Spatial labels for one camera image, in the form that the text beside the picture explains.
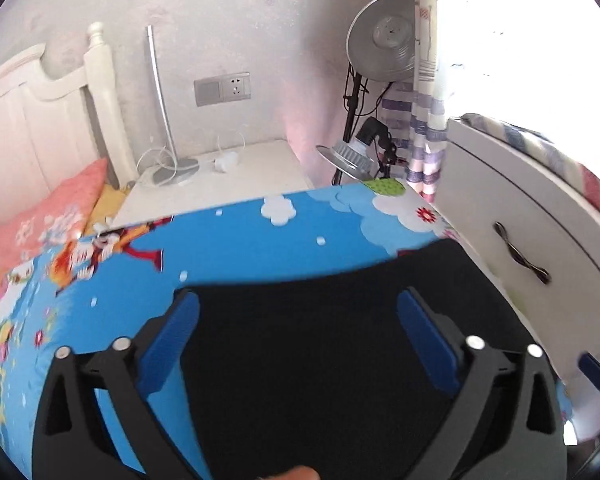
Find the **black cloth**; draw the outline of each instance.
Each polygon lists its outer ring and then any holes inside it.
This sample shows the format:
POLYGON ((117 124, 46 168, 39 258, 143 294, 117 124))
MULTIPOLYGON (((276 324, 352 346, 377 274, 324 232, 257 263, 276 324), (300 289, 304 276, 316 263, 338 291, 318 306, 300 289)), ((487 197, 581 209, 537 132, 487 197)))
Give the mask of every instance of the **black cloth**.
POLYGON ((214 480, 299 464, 322 480, 403 476, 452 403, 398 321, 408 286, 465 335, 512 351, 533 341, 452 240, 336 276, 192 288, 200 321, 180 362, 214 480))

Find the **electrical outlet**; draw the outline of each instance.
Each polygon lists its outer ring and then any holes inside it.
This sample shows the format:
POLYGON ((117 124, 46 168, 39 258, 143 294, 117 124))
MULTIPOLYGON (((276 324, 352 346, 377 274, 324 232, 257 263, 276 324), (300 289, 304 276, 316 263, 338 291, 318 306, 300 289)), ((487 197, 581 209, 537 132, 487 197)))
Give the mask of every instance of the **electrical outlet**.
POLYGON ((228 74, 193 82, 198 106, 251 99, 250 74, 228 74))

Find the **striped cloth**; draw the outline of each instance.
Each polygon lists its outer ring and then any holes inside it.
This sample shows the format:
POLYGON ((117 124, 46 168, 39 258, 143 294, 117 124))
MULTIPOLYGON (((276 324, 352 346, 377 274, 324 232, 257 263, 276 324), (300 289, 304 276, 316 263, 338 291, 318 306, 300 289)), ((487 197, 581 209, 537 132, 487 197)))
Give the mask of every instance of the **striped cloth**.
POLYGON ((538 161, 600 211, 600 179, 582 164, 560 152, 542 135, 480 114, 464 114, 461 119, 476 130, 506 142, 538 161))
POLYGON ((414 73, 392 86, 381 102, 380 120, 398 146, 392 175, 432 203, 446 149, 445 78, 437 66, 438 0, 415 0, 414 73))

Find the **silver screw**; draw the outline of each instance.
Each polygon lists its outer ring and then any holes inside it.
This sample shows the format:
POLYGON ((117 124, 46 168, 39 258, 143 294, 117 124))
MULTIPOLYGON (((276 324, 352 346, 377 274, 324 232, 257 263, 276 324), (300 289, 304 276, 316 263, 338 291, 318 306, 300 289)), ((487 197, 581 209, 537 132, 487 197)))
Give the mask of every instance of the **silver screw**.
POLYGON ((113 346, 114 350, 122 352, 123 350, 126 350, 131 346, 131 339, 129 339, 128 337, 119 337, 113 342, 111 346, 113 346))
POLYGON ((69 357, 71 353, 71 349, 68 346, 61 346, 58 350, 56 350, 56 359, 64 359, 65 357, 69 357))
POLYGON ((469 348, 473 348, 474 350, 482 350, 486 345, 484 339, 477 335, 470 335, 465 339, 465 342, 469 348))
POLYGON ((544 352, 538 345, 529 345, 528 347, 526 347, 526 351, 529 352, 529 355, 531 355, 532 357, 540 358, 544 355, 544 352))

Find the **pillow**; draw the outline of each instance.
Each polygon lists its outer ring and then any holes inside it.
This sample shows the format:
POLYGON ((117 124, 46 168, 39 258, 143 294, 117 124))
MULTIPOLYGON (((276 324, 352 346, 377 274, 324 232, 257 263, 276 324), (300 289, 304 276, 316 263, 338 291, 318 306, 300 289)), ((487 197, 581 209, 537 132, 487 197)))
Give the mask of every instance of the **pillow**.
POLYGON ((33 208, 0 225, 0 271, 16 267, 45 248, 82 235, 104 185, 107 159, 60 183, 33 208))
POLYGON ((94 224, 108 224, 109 222, 107 220, 113 218, 118 214, 118 211, 120 211, 128 193, 128 190, 122 191, 113 189, 109 184, 105 184, 102 188, 100 198, 93 207, 93 211, 91 211, 91 215, 87 220, 84 234, 95 234, 93 229, 94 224))

